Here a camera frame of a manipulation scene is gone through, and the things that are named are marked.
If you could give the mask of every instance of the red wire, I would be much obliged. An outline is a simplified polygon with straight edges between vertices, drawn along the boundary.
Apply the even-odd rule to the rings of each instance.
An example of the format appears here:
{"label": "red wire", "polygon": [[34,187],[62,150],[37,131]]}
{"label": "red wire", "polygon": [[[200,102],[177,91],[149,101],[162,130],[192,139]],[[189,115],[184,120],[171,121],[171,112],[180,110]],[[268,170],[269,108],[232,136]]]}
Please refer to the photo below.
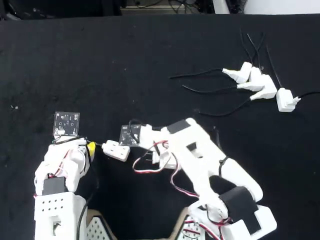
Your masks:
{"label": "red wire", "polygon": [[193,231],[193,230],[187,229],[187,228],[183,229],[183,231],[186,231],[186,232],[189,232],[189,233],[193,233],[193,234],[199,234],[199,235],[200,235],[200,232],[198,232],[198,231]]}

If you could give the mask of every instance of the black cloth background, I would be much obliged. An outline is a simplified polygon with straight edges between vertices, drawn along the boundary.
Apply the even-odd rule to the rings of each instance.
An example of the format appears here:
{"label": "black cloth background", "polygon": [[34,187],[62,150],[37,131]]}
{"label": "black cloth background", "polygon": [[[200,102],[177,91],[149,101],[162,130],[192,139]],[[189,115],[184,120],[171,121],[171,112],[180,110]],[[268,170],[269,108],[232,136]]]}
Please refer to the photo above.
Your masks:
{"label": "black cloth background", "polygon": [[[295,96],[320,90],[320,15],[0,22],[1,238],[33,239],[34,172],[51,143],[55,111],[80,112],[79,133],[98,143],[118,140],[121,125],[132,118],[165,126],[194,117],[209,133],[216,126],[223,150],[260,184],[260,203],[277,220],[277,230],[265,239],[317,238],[319,96],[301,100],[292,113],[278,112],[273,99],[253,102],[228,117],[207,118],[194,110],[225,112],[252,93],[202,96],[180,84],[214,89],[231,82],[224,77],[168,79],[209,68],[240,68],[247,60],[240,28],[256,42],[266,33],[282,84]],[[265,49],[261,61],[274,78]],[[139,152],[133,149],[122,163],[97,151],[100,190],[89,207],[101,211],[119,239],[168,237],[194,199],[174,190],[170,170],[134,174]],[[183,173],[177,178],[177,184],[191,188]],[[88,173],[78,193],[87,198],[94,183]]]}

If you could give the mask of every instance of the black cable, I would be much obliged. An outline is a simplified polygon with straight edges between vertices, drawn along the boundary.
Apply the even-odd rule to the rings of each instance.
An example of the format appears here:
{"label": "black cable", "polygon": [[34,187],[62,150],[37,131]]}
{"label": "black cable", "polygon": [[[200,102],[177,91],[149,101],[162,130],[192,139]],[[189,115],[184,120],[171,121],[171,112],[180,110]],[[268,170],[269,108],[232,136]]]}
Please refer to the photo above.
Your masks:
{"label": "black cable", "polygon": [[306,92],[304,94],[302,94],[301,96],[299,96],[300,99],[306,97],[306,96],[310,96],[310,95],[314,95],[314,94],[320,94],[320,91],[311,91],[311,92]]}
{"label": "black cable", "polygon": [[138,2],[138,1],[134,1],[134,4],[135,4],[135,6],[136,6],[137,8],[139,8],[139,9],[145,9],[145,8],[148,8],[148,7],[157,5],[157,4],[161,3],[161,2],[162,2],[162,0],[159,0],[159,1],[156,1],[156,2],[151,3],[151,4],[149,4],[149,5],[139,6],[139,4],[138,4],[139,2]]}
{"label": "black cable", "polygon": [[254,44],[254,41],[252,41],[250,35],[247,33],[246,36],[248,37],[251,45],[253,46],[254,51],[255,51],[255,54],[258,56],[258,66],[259,66],[260,72],[262,73],[259,50],[257,49],[256,45]]}
{"label": "black cable", "polygon": [[206,71],[200,71],[200,72],[196,72],[196,73],[181,74],[181,75],[170,76],[169,79],[196,77],[196,76],[199,76],[199,75],[211,73],[211,72],[213,72],[213,71],[222,71],[222,68],[212,68],[212,69],[209,69],[209,70],[206,70]]}
{"label": "black cable", "polygon": [[136,141],[137,144],[140,143],[140,140],[133,134],[132,132],[132,123],[138,123],[138,124],[142,124],[142,122],[138,119],[131,119],[129,121],[129,133],[130,133],[130,136]]}
{"label": "black cable", "polygon": [[206,208],[206,216],[207,216],[207,218],[209,219],[209,221],[210,221],[211,223],[213,223],[214,225],[220,225],[221,222],[213,221],[213,220],[210,219],[210,217],[209,217],[208,205],[205,205],[205,208]]}
{"label": "black cable", "polygon": [[84,136],[75,136],[73,138],[69,138],[69,139],[66,139],[66,140],[63,140],[63,141],[58,141],[60,139],[60,137],[59,137],[59,138],[53,140],[52,143],[55,144],[55,145],[59,145],[59,144],[65,144],[65,143],[68,143],[68,142],[71,142],[71,141],[74,141],[74,140],[77,140],[77,139],[82,139],[82,138],[86,139],[86,137],[84,137]]}
{"label": "black cable", "polygon": [[240,38],[241,38],[242,47],[243,47],[246,55],[247,55],[248,58],[250,59],[251,64],[253,65],[253,64],[254,64],[254,61],[253,61],[252,57],[250,56],[250,53],[249,53],[248,49],[246,48],[245,41],[244,41],[244,36],[243,36],[243,34],[242,34],[241,28],[240,28]]}
{"label": "black cable", "polygon": [[279,83],[279,86],[280,86],[280,88],[283,88],[283,86],[282,86],[282,84],[281,84],[281,82],[280,82],[280,79],[279,79],[279,77],[278,77],[278,74],[277,74],[277,72],[276,72],[276,70],[275,70],[274,63],[273,63],[273,61],[272,61],[272,59],[271,59],[268,45],[266,46],[266,53],[267,53],[267,56],[268,56],[270,65],[271,65],[271,67],[272,67],[272,71],[273,71],[273,73],[274,73],[274,75],[275,75],[275,77],[276,77],[276,79],[277,79],[277,81],[278,81],[278,83]]}
{"label": "black cable", "polygon": [[170,5],[170,7],[172,8],[172,10],[178,14],[178,11],[174,8],[174,6],[172,6],[172,3],[171,3],[172,0],[168,0],[168,4]]}
{"label": "black cable", "polygon": [[87,208],[89,202],[94,197],[94,195],[96,194],[96,192],[98,191],[98,189],[100,187],[98,174],[97,174],[95,168],[92,166],[92,161],[91,161],[89,148],[88,148],[87,145],[85,145],[85,148],[86,148],[86,152],[87,152],[87,156],[88,156],[88,160],[89,160],[89,164],[90,164],[90,169],[91,169],[91,171],[94,173],[94,175],[96,177],[96,186],[95,186],[95,190],[91,193],[89,198],[86,200],[86,202],[85,202],[85,204],[84,204],[84,206],[82,208],[82,211],[80,213],[80,217],[79,217],[79,220],[78,220],[78,223],[77,223],[77,226],[76,226],[76,240],[80,240],[80,226],[81,226],[81,221],[82,221],[82,218],[84,217],[86,208]]}
{"label": "black cable", "polygon": [[[260,40],[260,43],[259,43],[259,45],[258,45],[258,47],[257,47],[258,52],[260,51],[260,48],[262,47],[262,45],[263,45],[263,43],[264,43],[264,41],[265,41],[265,38],[266,38],[266,34],[263,32],[263,33],[262,33],[261,40]],[[253,60],[253,61],[255,61],[256,55],[257,55],[257,53],[254,52],[253,57],[252,57],[252,60]]]}
{"label": "black cable", "polygon": [[220,89],[217,89],[217,90],[212,90],[212,91],[200,91],[200,90],[197,90],[197,89],[194,89],[194,88],[191,88],[191,87],[188,87],[186,85],[181,85],[182,87],[184,87],[185,89],[188,89],[194,93],[197,93],[197,94],[215,94],[217,92],[220,92],[220,91],[224,91],[224,90],[229,90],[229,89],[236,89],[237,86],[228,86],[228,87],[224,87],[224,88],[220,88]]}
{"label": "black cable", "polygon": [[224,112],[224,113],[220,113],[220,114],[213,114],[213,113],[207,113],[207,112],[202,112],[202,111],[199,111],[198,113],[201,115],[210,116],[210,117],[224,117],[224,116],[228,116],[230,114],[233,114],[235,111],[239,110],[240,108],[242,108],[244,105],[246,105],[250,101],[251,101],[250,98],[248,98],[243,103],[241,103],[239,106],[237,106],[235,109],[233,109],[231,111]]}
{"label": "black cable", "polygon": [[223,167],[223,165],[226,163],[226,161],[228,160],[228,156],[225,156],[225,158],[224,159],[221,159],[221,160],[219,160],[219,169],[218,169],[218,172],[219,172],[219,177],[220,178],[222,178],[222,167]]}

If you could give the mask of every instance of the white 3d printed part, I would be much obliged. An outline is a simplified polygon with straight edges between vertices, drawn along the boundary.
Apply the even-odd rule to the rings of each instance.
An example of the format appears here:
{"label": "white 3d printed part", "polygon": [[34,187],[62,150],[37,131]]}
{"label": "white 3d printed part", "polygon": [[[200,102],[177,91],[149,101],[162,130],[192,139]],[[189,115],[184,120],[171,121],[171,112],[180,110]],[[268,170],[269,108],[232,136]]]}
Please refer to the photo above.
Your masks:
{"label": "white 3d printed part", "polygon": [[[34,240],[75,240],[80,213],[86,200],[73,192],[35,197]],[[80,225],[80,240],[86,240],[87,210]]]}

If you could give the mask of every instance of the white connector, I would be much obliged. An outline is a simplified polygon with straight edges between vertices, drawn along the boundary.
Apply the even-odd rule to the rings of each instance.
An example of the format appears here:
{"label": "white connector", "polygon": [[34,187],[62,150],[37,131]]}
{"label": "white connector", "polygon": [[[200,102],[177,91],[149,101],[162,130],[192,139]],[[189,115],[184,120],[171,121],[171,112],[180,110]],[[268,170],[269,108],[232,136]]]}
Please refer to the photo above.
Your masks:
{"label": "white connector", "polygon": [[122,162],[127,161],[130,153],[130,147],[119,146],[119,143],[117,141],[112,140],[108,140],[106,141],[106,143],[103,143],[101,148],[105,155]]}
{"label": "white connector", "polygon": [[277,94],[277,88],[275,86],[274,81],[272,81],[271,77],[266,74],[262,74],[263,88],[258,91],[256,94],[250,97],[250,100],[256,99],[273,99]]}
{"label": "white connector", "polygon": [[262,74],[259,68],[253,66],[251,68],[251,73],[249,81],[245,83],[238,84],[237,89],[247,89],[253,92],[260,91],[265,86],[265,83],[262,78]]}
{"label": "white connector", "polygon": [[222,69],[224,74],[227,74],[230,78],[236,81],[238,84],[243,84],[248,81],[250,72],[251,72],[252,64],[250,62],[244,62],[241,69],[237,70],[229,70],[226,68]]}
{"label": "white connector", "polygon": [[294,98],[291,90],[280,88],[276,93],[276,103],[278,105],[279,112],[290,113],[295,110],[297,103],[301,100],[298,96]]}

